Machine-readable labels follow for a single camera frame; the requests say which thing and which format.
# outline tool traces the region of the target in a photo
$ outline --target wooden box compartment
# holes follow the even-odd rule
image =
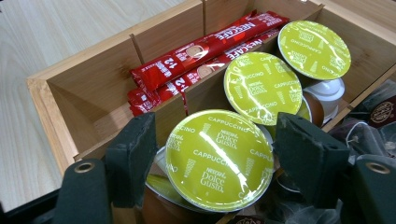
[[[273,10],[292,21],[317,21],[348,45],[352,65],[343,76],[346,93],[339,114],[323,127],[325,131],[396,73],[396,46],[331,13],[326,6],[299,0],[187,0],[28,77],[28,88],[61,171],[80,159],[103,157],[108,144],[133,117],[127,103],[127,92],[135,88],[131,68],[215,32],[252,9]],[[256,50],[275,53],[276,36]],[[230,108],[222,88],[224,71],[225,67],[187,89],[190,113]],[[176,96],[154,111],[157,140],[163,146],[186,117],[184,105]]]

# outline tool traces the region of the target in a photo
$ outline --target red sachet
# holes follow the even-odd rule
[[[155,91],[166,82],[265,31],[288,22],[275,12],[253,11],[227,28],[201,37],[131,70],[137,86]]]
[[[219,70],[222,66],[224,66],[226,63],[229,63],[239,55],[242,55],[253,47],[262,44],[265,39],[272,35],[276,35],[278,32],[278,29],[272,29],[262,35],[250,39],[246,43],[227,50],[219,57],[190,70],[190,72],[182,75],[179,78],[167,82],[156,91],[145,91],[141,88],[130,91],[128,93],[128,97],[130,99],[129,103],[131,105],[130,109],[132,110],[134,116],[138,116],[142,113],[150,111],[156,105],[169,100],[179,93],[182,94],[184,101],[184,90],[186,90],[189,86],[195,84],[210,73]]]

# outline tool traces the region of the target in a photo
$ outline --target nescafe packet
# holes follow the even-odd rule
[[[226,63],[229,63],[236,57],[248,52],[263,43],[264,40],[279,33],[279,29],[271,29],[263,34],[254,37],[239,46],[226,50],[219,57],[213,58],[208,62],[191,69],[181,77],[175,78],[165,85],[162,85],[156,91],[147,91],[142,88],[136,88],[128,93],[130,109],[134,116],[150,111],[153,107],[161,104],[181,93],[184,101],[184,90],[197,83],[202,78],[208,76],[214,71],[219,70]]]
[[[138,87],[155,91],[166,82],[218,56],[223,51],[288,21],[288,18],[279,16],[273,11],[259,13],[254,10],[218,32],[198,38],[132,69],[130,71],[132,78]]]

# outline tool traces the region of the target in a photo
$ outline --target wooden table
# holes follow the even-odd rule
[[[181,1],[0,2],[0,201],[6,211],[62,183],[25,79]],[[313,2],[396,45],[394,1]]]

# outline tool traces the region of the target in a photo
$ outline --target brown round logo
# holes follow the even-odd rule
[[[393,103],[386,101],[374,109],[370,120],[374,123],[384,122],[388,118],[393,118],[394,115],[392,114],[392,111]]]

